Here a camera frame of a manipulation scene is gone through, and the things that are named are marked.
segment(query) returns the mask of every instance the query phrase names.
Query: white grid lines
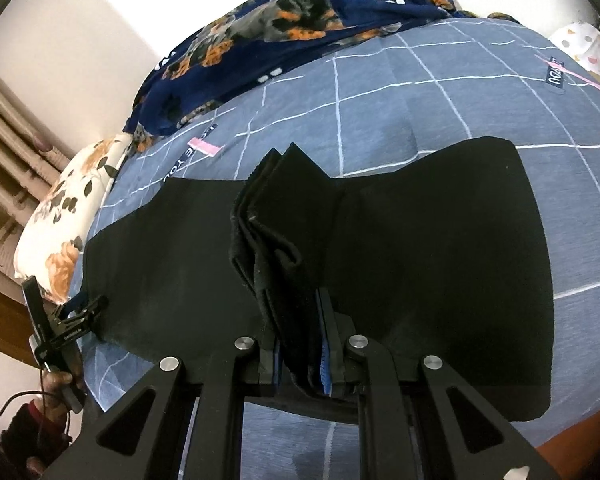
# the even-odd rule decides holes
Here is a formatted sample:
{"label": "white grid lines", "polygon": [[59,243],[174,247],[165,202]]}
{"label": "white grid lines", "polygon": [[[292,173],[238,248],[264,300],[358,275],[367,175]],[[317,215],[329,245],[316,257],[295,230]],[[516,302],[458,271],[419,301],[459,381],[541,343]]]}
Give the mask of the white grid lines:
{"label": "white grid lines", "polygon": [[276,83],[282,83],[283,81],[293,81],[294,79],[302,79],[303,77],[304,77],[303,75],[297,75],[295,77],[285,77],[282,79],[274,79],[267,86],[275,85]]}
{"label": "white grid lines", "polygon": [[324,464],[322,465],[322,480],[329,480],[329,473],[331,469],[331,447],[333,445],[333,433],[336,430],[336,422],[331,422],[329,425],[329,431],[327,431],[327,438],[324,442]]}
{"label": "white grid lines", "polygon": [[[528,44],[528,43],[527,43],[525,40],[523,40],[522,38],[520,38],[520,37],[519,37],[517,34],[515,34],[514,32],[511,32],[510,30],[507,30],[507,33],[508,33],[508,34],[510,34],[510,35],[512,35],[514,38],[517,38],[517,39],[518,39],[519,41],[521,41],[522,43],[526,43],[526,46],[529,46],[529,47],[531,47],[531,48],[534,48],[536,51],[538,50],[536,47],[529,45],[529,44]],[[593,107],[594,107],[594,108],[597,110],[597,112],[600,114],[600,108],[598,107],[598,105],[597,105],[597,104],[595,104],[595,102],[593,102],[593,99],[591,99],[590,95],[589,95],[589,94],[587,94],[587,92],[584,90],[584,88],[582,88],[583,86],[590,86],[590,85],[589,85],[589,84],[587,84],[587,83],[584,83],[584,84],[577,84],[577,83],[575,83],[575,81],[573,80],[573,77],[571,77],[571,75],[570,75],[570,74],[567,74],[567,73],[565,72],[565,75],[567,76],[567,78],[569,78],[569,81],[571,81],[571,82],[570,82],[570,85],[579,87],[579,88],[580,88],[580,90],[581,90],[581,91],[583,92],[583,94],[585,95],[585,97],[587,98],[587,100],[589,101],[589,103],[591,103],[591,105],[592,105],[592,106],[593,106]]]}
{"label": "white grid lines", "polygon": [[385,50],[392,50],[394,48],[397,48],[398,50],[408,50],[409,48],[419,48],[421,46],[439,46],[439,45],[458,45],[458,44],[465,44],[465,43],[473,43],[472,41],[444,41],[443,43],[423,43],[420,45],[413,45],[411,47],[407,47],[407,46],[385,46],[382,47],[380,50],[378,50],[377,52],[372,52],[371,54],[347,54],[346,56],[335,56],[336,59],[347,59],[347,57],[371,57],[371,56],[377,56],[378,54],[382,54]]}
{"label": "white grid lines", "polygon": [[598,288],[600,286],[600,281],[595,283],[589,283],[588,285],[579,286],[577,288],[571,288],[570,290],[565,290],[564,292],[559,292],[558,294],[554,294],[554,300],[560,300],[561,298],[568,298],[569,296],[575,296],[576,294],[580,294],[582,292],[587,292],[593,288]]}
{"label": "white grid lines", "polygon": [[238,158],[238,164],[235,167],[234,180],[238,179],[238,173],[240,171],[240,166],[242,165],[242,158],[244,157],[244,152],[247,151],[247,145],[249,143],[249,139],[251,139],[251,123],[258,116],[258,114],[260,113],[260,110],[262,110],[264,108],[264,101],[266,100],[266,98],[267,98],[267,85],[264,85],[262,87],[262,101],[260,101],[260,108],[258,108],[256,110],[256,113],[254,113],[253,117],[251,119],[249,119],[249,122],[247,123],[247,138],[244,139],[244,146],[242,147],[242,151],[240,152],[240,157]]}
{"label": "white grid lines", "polygon": [[202,162],[203,160],[205,160],[206,158],[209,158],[210,156],[211,155],[203,155],[200,158],[193,160],[193,153],[192,153],[191,156],[189,157],[189,161],[188,161],[187,165],[179,168],[173,174],[176,175],[176,174],[180,173],[181,171],[184,171],[183,175],[186,175],[187,170],[189,169],[189,166],[195,166],[197,163]]}
{"label": "white grid lines", "polygon": [[449,97],[449,94],[446,93],[445,88],[436,79],[436,76],[433,75],[433,73],[431,72],[431,70],[429,70],[429,67],[427,67],[427,65],[425,65],[422,62],[422,60],[417,56],[417,54],[413,51],[413,49],[411,47],[409,47],[409,45],[407,44],[406,41],[404,41],[404,38],[400,34],[397,34],[397,36],[398,36],[398,38],[400,38],[400,41],[404,43],[404,46],[409,49],[409,52],[411,52],[411,54],[413,55],[413,57],[418,61],[418,63],[420,63],[420,65],[423,67],[423,69],[426,70],[426,72],[429,74],[430,78],[433,79],[433,82],[436,84],[436,86],[438,88],[440,88],[440,91],[442,92],[442,95],[445,97],[445,99],[449,103],[449,106],[451,106],[451,109],[454,111],[454,113],[456,114],[456,117],[458,118],[458,120],[462,124],[462,127],[464,128],[464,130],[466,132],[466,136],[469,137],[469,139],[471,139],[472,138],[472,134],[471,134],[471,130],[469,129],[469,126],[464,122],[464,119],[462,118],[462,115],[460,115],[460,112],[456,108],[456,105],[454,104],[454,102],[451,100],[451,97]]}
{"label": "white grid lines", "polygon": [[526,43],[526,45],[523,45],[522,48],[534,48],[536,50],[560,50],[556,46],[533,46],[533,45],[529,45],[528,43]]}
{"label": "white grid lines", "polygon": [[[235,106],[233,108],[229,108],[228,110],[225,110],[221,114],[218,114],[218,117],[223,116],[224,114],[227,114],[227,113],[231,112],[232,110],[235,110]],[[158,146],[158,148],[154,152],[145,153],[144,155],[139,156],[138,159],[149,158],[150,156],[154,156],[157,153],[160,153],[163,148],[165,148],[166,146],[169,146],[178,137],[186,134],[187,132],[190,132],[191,130],[193,130],[194,128],[197,128],[198,126],[202,126],[202,124],[210,123],[211,121],[215,120],[215,118],[216,117],[212,117],[211,119],[207,119],[206,121],[200,121],[199,123],[196,123],[196,124],[190,124],[189,126],[184,126],[183,129],[181,129],[179,132],[173,134],[171,137],[169,137],[169,139],[165,140],[160,146]]]}
{"label": "white grid lines", "polygon": [[[162,158],[162,161],[164,162],[166,160],[166,158],[169,156],[169,151],[172,147],[173,143],[169,143],[169,147],[167,148],[167,152],[164,154],[164,157]],[[158,170],[160,169],[160,164],[158,164],[155,168],[154,171],[154,176],[152,176],[152,179],[155,178],[155,176],[158,174]],[[152,184],[156,184],[157,182],[160,182],[162,179],[158,179],[155,182],[152,182]],[[149,187],[151,187],[151,184],[149,184],[148,186],[145,187],[145,191],[144,191],[144,195],[142,196],[142,198],[140,199],[140,205],[138,207],[142,207],[142,202],[144,202],[144,199],[146,198],[147,193],[149,193]]]}
{"label": "white grid lines", "polygon": [[[480,41],[475,40],[474,38],[472,38],[471,36],[469,36],[468,34],[466,34],[465,32],[463,32],[459,28],[454,27],[453,25],[451,25],[451,27],[453,27],[455,30],[457,30],[461,34],[464,34],[466,37],[470,38],[471,40],[475,41],[475,43],[477,43],[478,45],[480,45],[485,50],[485,52],[487,52],[488,54],[490,54],[490,56],[494,57],[496,60],[498,60],[500,63],[502,63],[503,66],[507,70],[511,71],[512,73],[516,73],[516,71],[513,70],[505,61],[503,61],[501,58],[499,58],[498,56],[496,56],[491,50],[489,50],[482,43],[480,43]],[[538,99],[538,101],[540,101],[540,103],[542,104],[542,106],[551,114],[551,116],[554,118],[554,120],[560,125],[560,127],[562,128],[562,130],[564,131],[564,133],[569,137],[569,140],[571,141],[573,147],[575,148],[576,152],[578,153],[578,156],[580,157],[580,160],[582,160],[582,162],[584,163],[585,167],[587,168],[587,171],[589,171],[589,175],[590,175],[591,179],[593,180],[593,183],[595,184],[596,189],[598,190],[598,193],[600,194],[600,183],[598,182],[598,180],[596,178],[596,175],[593,173],[593,170],[591,169],[589,163],[587,162],[587,159],[582,154],[582,152],[580,151],[580,149],[577,147],[576,141],[575,141],[575,139],[573,139],[573,136],[571,135],[570,131],[567,129],[567,127],[564,125],[564,123],[558,118],[558,116],[556,116],[556,114],[554,113],[554,111],[551,110],[551,108],[549,108],[549,106],[547,105],[547,103],[544,102],[544,99],[542,99],[538,95],[538,93],[533,89],[533,87],[529,83],[527,83],[525,80],[522,80],[522,82],[526,85],[527,88],[529,88],[529,90],[531,90],[531,93],[535,96],[535,98]]]}
{"label": "white grid lines", "polygon": [[[538,148],[570,148],[572,150],[580,149],[580,150],[600,150],[600,144],[594,144],[592,146],[586,144],[562,144],[562,143],[553,143],[553,144],[521,144],[516,146],[517,150],[534,150]],[[429,155],[430,153],[435,153],[436,150],[419,150],[414,156],[408,158],[407,160],[402,160],[400,162],[390,162],[389,164],[382,164],[380,166],[372,166],[371,168],[363,168],[362,170],[349,171],[349,173],[345,173],[343,176],[354,176],[362,173],[368,173],[369,171],[375,170],[383,170],[384,168],[396,168],[397,166],[404,166],[413,162],[420,155]]]}
{"label": "white grid lines", "polygon": [[333,56],[333,79],[336,90],[336,127],[338,133],[338,164],[340,168],[339,175],[342,176],[344,172],[344,156],[342,153],[342,122],[340,121],[340,93],[338,90],[338,65],[336,63],[336,57]]}
{"label": "white grid lines", "polygon": [[365,168],[364,170],[356,170],[349,171],[349,173],[344,173],[342,176],[355,176],[363,173],[368,173],[369,171],[377,171],[384,170],[385,168],[396,168],[397,166],[405,166],[410,162],[416,160],[420,155],[429,155],[429,153],[434,153],[436,150],[419,150],[415,155],[407,160],[402,160],[401,162],[390,162],[389,164],[382,164],[380,166],[374,166],[372,168]]}
{"label": "white grid lines", "polygon": [[[193,159],[193,155],[191,155],[190,164],[187,164],[186,166],[181,167],[179,170],[176,170],[173,174],[176,174],[176,173],[178,173],[179,171],[182,171],[182,170],[186,170],[189,166],[195,166],[197,163],[202,162],[203,160],[205,160],[206,158],[209,158],[209,157],[210,157],[210,155],[204,155],[204,156],[201,156],[200,158],[197,158],[196,160],[192,160]],[[164,177],[161,177],[161,178],[159,178],[157,180],[152,180],[146,186],[142,186],[142,187],[139,187],[138,189],[133,190],[131,193],[129,193],[124,198],[121,198],[117,202],[114,202],[113,204],[105,204],[104,206],[101,207],[101,209],[104,209],[106,207],[115,207],[115,206],[123,203],[127,198],[135,195],[137,192],[139,192],[139,191],[145,191],[145,190],[149,189],[151,186],[155,186],[156,184],[160,184],[163,180],[164,180]]]}
{"label": "white grid lines", "polygon": [[100,383],[98,384],[98,399],[100,398],[101,392],[100,390],[102,389],[102,383],[104,382],[105,377],[107,376],[107,374],[109,373],[109,371],[117,364],[120,364],[122,361],[124,361],[127,357],[130,356],[130,353],[127,352],[123,357],[121,357],[120,359],[118,359],[117,361],[111,363],[107,369],[104,371],[102,378],[100,379]]}
{"label": "white grid lines", "polygon": [[487,25],[498,25],[499,27],[507,27],[507,28],[526,28],[524,25],[517,25],[513,22],[506,22],[503,24],[500,23],[496,23],[496,22],[500,22],[502,20],[496,20],[494,18],[490,18],[489,21],[487,20],[482,20],[481,22],[468,22],[467,21],[468,18],[459,18],[458,20],[450,20],[450,19],[446,19],[446,20],[439,20],[435,23],[429,23],[427,25],[423,25],[423,27],[437,27],[439,25],[447,25],[447,24],[451,24],[451,23],[462,23],[463,25],[481,25],[483,23],[486,23]]}
{"label": "white grid lines", "polygon": [[[323,104],[323,105],[320,105],[320,106],[317,106],[317,107],[315,107],[315,108],[311,108],[311,110],[307,110],[307,111],[305,111],[305,112],[302,112],[301,114],[291,115],[291,116],[289,116],[289,117],[284,117],[284,118],[282,118],[282,119],[276,119],[275,121],[273,121],[273,122],[271,122],[271,123],[269,123],[269,124],[265,124],[264,126],[262,126],[262,127],[258,128],[257,130],[253,130],[253,131],[251,132],[251,134],[252,134],[252,135],[253,135],[253,134],[257,134],[258,132],[261,132],[261,131],[262,131],[262,130],[264,130],[265,128],[269,128],[270,126],[273,126],[274,124],[283,123],[284,121],[289,121],[289,120],[291,120],[291,119],[297,119],[298,117],[302,117],[302,116],[304,116],[304,115],[310,114],[311,112],[315,112],[316,110],[319,110],[320,108],[324,108],[324,107],[331,106],[331,105],[334,105],[334,104],[335,104],[335,102],[332,102],[332,103],[325,103],[325,104]],[[247,134],[247,132],[242,132],[242,133],[240,133],[240,134],[235,134],[235,136],[236,136],[236,137],[242,137],[242,136],[245,136],[246,134]]]}
{"label": "white grid lines", "polygon": [[[499,75],[463,75],[463,76],[458,76],[458,77],[447,77],[447,78],[442,78],[442,79],[426,79],[424,81],[406,81],[404,83],[391,83],[388,85],[384,85],[381,86],[380,88],[375,88],[373,90],[368,90],[366,92],[360,92],[359,94],[355,94],[355,95],[351,95],[349,97],[343,97],[342,99],[340,99],[340,102],[343,103],[344,101],[349,101],[350,99],[355,99],[357,97],[363,96],[363,95],[369,95],[369,94],[375,94],[376,92],[379,92],[381,90],[385,90],[387,88],[396,88],[399,86],[408,86],[408,85],[421,85],[421,84],[426,84],[426,83],[435,83],[435,82],[446,82],[446,81],[460,81],[463,79],[498,79],[501,77],[514,77],[517,79],[528,79],[531,81],[544,81],[544,78],[540,78],[540,77],[529,77],[529,76],[525,76],[525,75],[520,75],[520,74],[499,74]],[[570,83],[572,86],[580,86],[576,83]],[[310,110],[307,110],[305,112],[302,112],[301,114],[295,114],[289,117],[284,117],[282,119],[276,119],[275,121],[269,123],[269,124],[265,124],[264,126],[259,127],[257,130],[253,130],[251,132],[251,134],[257,134],[259,132],[261,132],[262,130],[265,130],[266,128],[269,128],[270,126],[273,126],[274,124],[278,124],[281,123],[283,121],[288,121],[291,119],[297,119],[298,117],[303,117],[307,114],[310,114],[311,112],[315,112],[316,110],[319,110],[320,108],[324,108],[327,106],[331,106],[336,104],[336,101],[331,101],[329,103],[324,103],[321,104],[320,106],[311,108]],[[239,134],[235,134],[235,137],[243,137],[247,135],[247,132],[241,132]]]}

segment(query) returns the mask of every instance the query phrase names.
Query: human hand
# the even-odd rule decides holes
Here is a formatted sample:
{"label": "human hand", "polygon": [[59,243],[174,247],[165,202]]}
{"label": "human hand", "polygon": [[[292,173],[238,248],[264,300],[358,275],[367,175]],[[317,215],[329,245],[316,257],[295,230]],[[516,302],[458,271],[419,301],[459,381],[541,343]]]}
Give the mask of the human hand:
{"label": "human hand", "polygon": [[72,383],[74,377],[67,372],[42,372],[42,391],[51,395],[40,395],[33,400],[36,409],[51,422],[66,424],[67,405],[62,400],[62,387]]}

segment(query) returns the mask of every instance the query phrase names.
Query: beige curtain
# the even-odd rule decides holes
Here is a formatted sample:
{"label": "beige curtain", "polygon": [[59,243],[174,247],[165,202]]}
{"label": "beige curtain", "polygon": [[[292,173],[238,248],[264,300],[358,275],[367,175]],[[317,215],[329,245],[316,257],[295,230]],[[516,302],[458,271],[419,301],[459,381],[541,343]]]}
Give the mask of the beige curtain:
{"label": "beige curtain", "polygon": [[0,92],[0,292],[22,302],[13,255],[37,204],[68,159]]}

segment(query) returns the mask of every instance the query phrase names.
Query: black towel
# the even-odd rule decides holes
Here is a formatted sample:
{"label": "black towel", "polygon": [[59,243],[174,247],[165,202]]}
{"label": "black towel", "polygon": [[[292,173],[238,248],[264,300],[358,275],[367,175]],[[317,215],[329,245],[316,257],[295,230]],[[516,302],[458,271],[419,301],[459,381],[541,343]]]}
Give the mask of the black towel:
{"label": "black towel", "polygon": [[232,261],[298,384],[319,389],[314,291],[393,354],[436,354],[509,420],[550,401],[544,231],[509,141],[461,142],[395,171],[328,178],[297,146],[264,158],[232,214]]}
{"label": "black towel", "polygon": [[[327,286],[359,332],[394,354],[439,354],[509,420],[549,405],[548,254],[504,140],[360,178],[330,179],[295,146],[267,155],[246,185],[170,178],[87,243],[83,273],[89,297],[109,299],[96,333],[153,362],[176,355],[194,370],[264,314],[297,384],[318,390],[313,294]],[[355,412],[292,397],[262,403]]]}

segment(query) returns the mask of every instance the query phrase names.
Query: brown wooden cabinet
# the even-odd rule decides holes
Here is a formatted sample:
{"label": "brown wooden cabinet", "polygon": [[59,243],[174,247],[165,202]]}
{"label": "brown wooden cabinet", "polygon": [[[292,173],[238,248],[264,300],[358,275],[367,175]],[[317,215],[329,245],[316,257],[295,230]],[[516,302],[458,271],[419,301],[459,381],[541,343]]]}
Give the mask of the brown wooden cabinet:
{"label": "brown wooden cabinet", "polygon": [[0,293],[0,352],[36,366],[29,347],[31,334],[33,328],[27,308]]}

